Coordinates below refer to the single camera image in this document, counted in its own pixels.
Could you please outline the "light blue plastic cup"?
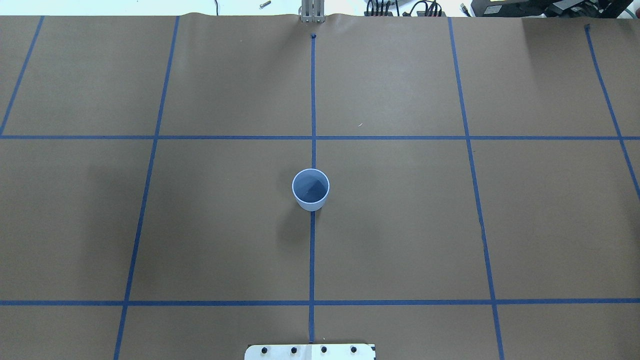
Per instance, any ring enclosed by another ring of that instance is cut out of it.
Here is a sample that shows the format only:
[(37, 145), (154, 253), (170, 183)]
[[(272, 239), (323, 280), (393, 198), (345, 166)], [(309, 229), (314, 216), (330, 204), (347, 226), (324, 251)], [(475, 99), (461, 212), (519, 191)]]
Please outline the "light blue plastic cup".
[(323, 207), (330, 194), (330, 180), (323, 171), (307, 168), (295, 174), (291, 191), (302, 209), (316, 212)]

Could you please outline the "black laptop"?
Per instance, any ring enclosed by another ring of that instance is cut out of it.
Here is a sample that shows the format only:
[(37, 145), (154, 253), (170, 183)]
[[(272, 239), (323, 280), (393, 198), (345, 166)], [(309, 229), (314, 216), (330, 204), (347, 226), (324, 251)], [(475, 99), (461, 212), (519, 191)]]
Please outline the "black laptop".
[(476, 18), (598, 18), (615, 19), (632, 0), (471, 0)]

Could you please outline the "aluminium frame post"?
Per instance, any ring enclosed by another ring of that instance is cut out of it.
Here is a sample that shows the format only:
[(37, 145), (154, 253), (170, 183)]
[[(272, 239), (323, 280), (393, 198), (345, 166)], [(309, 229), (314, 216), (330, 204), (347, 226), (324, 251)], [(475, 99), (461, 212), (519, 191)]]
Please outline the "aluminium frame post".
[(302, 23), (322, 24), (326, 21), (324, 0), (302, 0), (299, 8)]

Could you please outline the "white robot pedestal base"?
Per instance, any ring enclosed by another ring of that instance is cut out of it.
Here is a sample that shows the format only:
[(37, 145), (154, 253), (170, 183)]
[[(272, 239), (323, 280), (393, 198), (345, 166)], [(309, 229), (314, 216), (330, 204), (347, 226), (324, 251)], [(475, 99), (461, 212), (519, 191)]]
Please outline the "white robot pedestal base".
[(374, 344), (309, 343), (254, 344), (247, 347), (245, 360), (375, 360)]

